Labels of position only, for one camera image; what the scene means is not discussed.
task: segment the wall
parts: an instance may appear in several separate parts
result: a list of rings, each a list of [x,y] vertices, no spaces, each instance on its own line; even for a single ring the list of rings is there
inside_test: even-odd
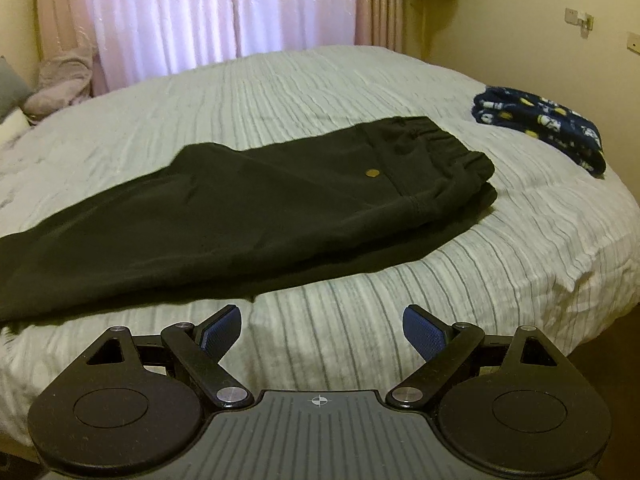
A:
[[[561,102],[596,123],[608,163],[640,202],[640,0],[423,0],[423,59],[487,84]],[[407,53],[419,55],[420,12],[405,4]],[[564,22],[564,8],[588,12],[594,29]]]
[[[39,56],[34,0],[0,0],[0,56],[35,85]]]

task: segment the wooden floor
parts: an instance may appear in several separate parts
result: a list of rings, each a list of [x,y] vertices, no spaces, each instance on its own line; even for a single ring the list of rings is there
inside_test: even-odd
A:
[[[606,401],[611,440],[596,469],[602,480],[640,478],[640,306],[569,359]]]

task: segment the pillow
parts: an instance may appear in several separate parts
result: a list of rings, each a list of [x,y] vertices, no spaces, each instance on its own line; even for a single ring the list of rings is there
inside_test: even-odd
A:
[[[31,94],[33,91],[29,85],[14,72],[4,57],[0,57],[0,124]]]
[[[20,108],[14,109],[3,123],[0,124],[0,145],[5,141],[14,139],[15,136],[30,128],[27,117]]]

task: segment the bed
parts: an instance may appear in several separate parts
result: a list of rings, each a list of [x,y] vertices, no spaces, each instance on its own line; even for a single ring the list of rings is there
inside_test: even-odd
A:
[[[107,327],[159,333],[239,305],[222,361],[262,388],[386,392],[420,365],[402,336],[417,303],[488,333],[535,324],[565,354],[640,299],[640,214],[613,170],[590,176],[516,131],[477,124],[484,85],[383,48],[279,52],[148,80],[62,110],[0,147],[0,235],[168,164],[185,144],[247,149],[362,121],[427,115],[495,164],[498,199],[468,232],[417,262],[262,294],[11,322],[0,331],[0,431],[28,446],[33,399]]]

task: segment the curtain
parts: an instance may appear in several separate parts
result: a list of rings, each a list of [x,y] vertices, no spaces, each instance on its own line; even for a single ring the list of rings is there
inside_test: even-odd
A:
[[[402,0],[37,0],[45,59],[97,54],[94,94],[258,52],[325,44],[401,51]]]
[[[355,43],[402,52],[402,0],[358,0]]]

